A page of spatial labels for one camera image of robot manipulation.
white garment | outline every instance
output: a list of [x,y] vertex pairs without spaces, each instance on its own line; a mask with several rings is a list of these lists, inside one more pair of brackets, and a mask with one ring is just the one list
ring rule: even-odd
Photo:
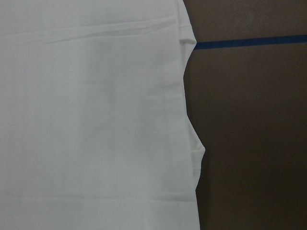
[[182,0],[1,0],[0,230],[199,230]]

wrinkle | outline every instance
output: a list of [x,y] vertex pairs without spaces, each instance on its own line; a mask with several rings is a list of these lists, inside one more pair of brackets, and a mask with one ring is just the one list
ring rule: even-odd
[[141,197],[132,196],[116,196],[116,195],[78,195],[78,194],[67,194],[67,195],[12,195],[2,194],[2,196],[10,196],[16,198],[55,198],[55,199],[141,199]]
[[97,33],[85,34],[75,37],[69,37],[61,40],[56,40],[52,42],[45,42],[45,44],[53,44],[58,42],[66,42],[71,40],[78,40],[78,39],[87,39],[93,38],[98,36],[127,36],[127,35],[144,35],[151,32],[158,31],[160,29],[164,29],[165,27],[173,25],[172,22],[164,22],[155,25],[149,25],[141,28],[127,28],[127,29],[120,29],[120,30],[109,30],[109,31],[101,31]]
[[149,18],[145,20],[136,20],[130,22],[113,22],[113,23],[104,23],[104,24],[91,24],[91,25],[78,25],[78,26],[58,26],[56,28],[50,29],[38,29],[32,31],[21,31],[16,33],[9,33],[9,34],[0,34],[0,36],[12,36],[12,35],[22,35],[22,34],[32,34],[32,33],[41,33],[41,32],[48,32],[48,31],[55,31],[55,30],[67,30],[67,29],[83,29],[83,28],[90,28],[90,27],[109,27],[109,26],[127,26],[128,24],[134,23],[147,23],[147,22],[154,22],[158,20],[164,20],[167,18],[175,18],[174,15],[167,15],[163,17],[156,17],[156,18]]

white fabric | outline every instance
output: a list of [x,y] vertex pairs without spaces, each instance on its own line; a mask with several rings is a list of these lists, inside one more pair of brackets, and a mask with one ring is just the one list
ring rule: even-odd
[[0,230],[199,230],[182,0],[1,0]]

blue line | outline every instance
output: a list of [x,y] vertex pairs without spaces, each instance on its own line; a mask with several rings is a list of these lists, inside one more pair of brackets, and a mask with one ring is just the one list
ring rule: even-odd
[[283,37],[263,37],[240,40],[227,40],[216,42],[200,42],[197,43],[194,49],[215,49],[225,47],[239,47],[239,46],[263,46],[274,44],[290,44],[307,42],[307,35],[294,35]]

brown surface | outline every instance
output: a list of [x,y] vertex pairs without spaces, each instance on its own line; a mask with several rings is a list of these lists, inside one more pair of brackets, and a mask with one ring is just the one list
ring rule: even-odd
[[[185,1],[201,41],[307,34],[305,1],[250,2],[266,26],[244,20],[248,1]],[[201,230],[307,229],[307,43],[194,50],[184,80],[206,147]]]
[[306,0],[184,0],[198,42],[303,35]]

